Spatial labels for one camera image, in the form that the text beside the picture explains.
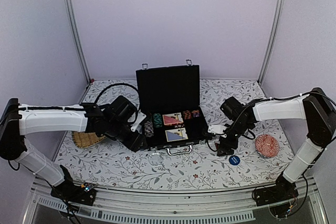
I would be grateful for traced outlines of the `red playing card deck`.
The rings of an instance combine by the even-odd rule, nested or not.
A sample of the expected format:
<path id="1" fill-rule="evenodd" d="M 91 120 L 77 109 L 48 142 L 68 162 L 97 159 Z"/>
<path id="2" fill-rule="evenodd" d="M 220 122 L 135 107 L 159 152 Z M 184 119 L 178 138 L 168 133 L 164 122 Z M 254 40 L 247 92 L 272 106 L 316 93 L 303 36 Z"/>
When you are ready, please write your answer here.
<path id="1" fill-rule="evenodd" d="M 183 124 L 183 117 L 181 113 L 171 113 L 162 115 L 164 126 L 172 126 Z"/>

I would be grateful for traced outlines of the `black poker set case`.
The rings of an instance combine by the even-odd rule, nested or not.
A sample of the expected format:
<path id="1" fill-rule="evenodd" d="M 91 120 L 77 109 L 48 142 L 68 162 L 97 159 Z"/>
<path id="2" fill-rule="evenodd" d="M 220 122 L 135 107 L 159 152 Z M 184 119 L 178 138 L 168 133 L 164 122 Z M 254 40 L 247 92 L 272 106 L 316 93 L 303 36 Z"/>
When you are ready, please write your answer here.
<path id="1" fill-rule="evenodd" d="M 200 105 L 200 67 L 183 65 L 141 69 L 135 72 L 139 91 L 140 109 L 153 122 L 153 114 L 183 113 L 199 110 L 200 116 L 184 120 L 183 124 L 154 127 L 153 137 L 147 137 L 147 149 L 190 147 L 212 139 Z M 165 131 L 184 127 L 188 139 L 167 142 Z"/>

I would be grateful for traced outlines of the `blue playing card deck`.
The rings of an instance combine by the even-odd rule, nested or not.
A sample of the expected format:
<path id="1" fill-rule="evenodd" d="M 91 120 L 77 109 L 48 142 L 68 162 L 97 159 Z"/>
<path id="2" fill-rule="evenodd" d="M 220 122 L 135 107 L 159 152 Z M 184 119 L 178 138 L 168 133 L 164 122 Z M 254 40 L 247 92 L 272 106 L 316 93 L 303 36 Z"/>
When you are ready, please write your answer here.
<path id="1" fill-rule="evenodd" d="M 166 130 L 165 135 L 167 142 L 176 142 L 188 139 L 186 130 L 181 132 L 175 131 L 174 129 Z"/>

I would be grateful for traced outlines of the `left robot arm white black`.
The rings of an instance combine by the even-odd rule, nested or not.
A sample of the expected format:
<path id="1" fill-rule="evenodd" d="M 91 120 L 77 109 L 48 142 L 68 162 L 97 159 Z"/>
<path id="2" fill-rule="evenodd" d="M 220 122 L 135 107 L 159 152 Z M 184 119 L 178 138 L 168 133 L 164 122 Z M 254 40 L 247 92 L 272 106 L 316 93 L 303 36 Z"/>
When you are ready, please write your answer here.
<path id="1" fill-rule="evenodd" d="M 137 131 L 145 118 L 145 114 L 121 95 L 110 104 L 70 106 L 30 106 L 12 98 L 1 117 L 1 158 L 25 166 L 57 187 L 67 200 L 73 200 L 78 195 L 78 188 L 73 185 L 68 170 L 54 164 L 25 136 L 58 131 L 94 133 L 97 137 L 119 141 L 136 152 L 146 147 L 145 136 Z"/>

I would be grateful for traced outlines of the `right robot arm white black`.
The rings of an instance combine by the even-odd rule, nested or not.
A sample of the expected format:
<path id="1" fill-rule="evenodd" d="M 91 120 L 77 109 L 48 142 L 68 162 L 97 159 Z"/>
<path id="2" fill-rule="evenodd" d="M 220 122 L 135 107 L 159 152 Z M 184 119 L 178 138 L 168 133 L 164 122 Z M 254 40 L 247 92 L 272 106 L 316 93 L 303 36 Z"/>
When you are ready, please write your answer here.
<path id="1" fill-rule="evenodd" d="M 230 97 L 224 101 L 220 110 L 232 123 L 211 125 L 207 130 L 219 136 L 218 156 L 233 153 L 238 139 L 258 122 L 290 119 L 306 122 L 306 140 L 271 190 L 271 196 L 276 201 L 282 201 L 291 194 L 291 185 L 316 163 L 327 146 L 335 140 L 335 102 L 321 88 L 287 98 L 254 99 L 247 104 Z"/>

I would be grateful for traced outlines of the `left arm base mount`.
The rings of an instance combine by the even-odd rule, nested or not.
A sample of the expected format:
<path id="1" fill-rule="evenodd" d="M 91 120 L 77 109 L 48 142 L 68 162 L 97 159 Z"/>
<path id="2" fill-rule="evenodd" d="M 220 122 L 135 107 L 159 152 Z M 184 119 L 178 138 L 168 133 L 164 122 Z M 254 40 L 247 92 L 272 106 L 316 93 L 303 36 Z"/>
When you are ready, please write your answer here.
<path id="1" fill-rule="evenodd" d="M 75 185 L 73 182 L 64 181 L 58 186 L 52 186 L 50 194 L 66 202 L 93 206 L 97 191 L 91 183 Z"/>

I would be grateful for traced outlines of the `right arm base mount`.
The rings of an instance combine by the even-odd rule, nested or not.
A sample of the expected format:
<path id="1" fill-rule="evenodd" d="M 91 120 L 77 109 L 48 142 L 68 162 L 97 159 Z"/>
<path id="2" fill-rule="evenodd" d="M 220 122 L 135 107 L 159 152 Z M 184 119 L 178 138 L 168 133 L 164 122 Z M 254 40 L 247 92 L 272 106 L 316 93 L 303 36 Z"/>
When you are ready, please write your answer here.
<path id="1" fill-rule="evenodd" d="M 270 207 L 270 213 L 279 219 L 287 218 L 297 201 L 299 193 L 295 183 L 278 178 L 271 187 L 255 188 L 251 194 L 257 206 L 264 206 L 286 201 L 285 204 Z"/>

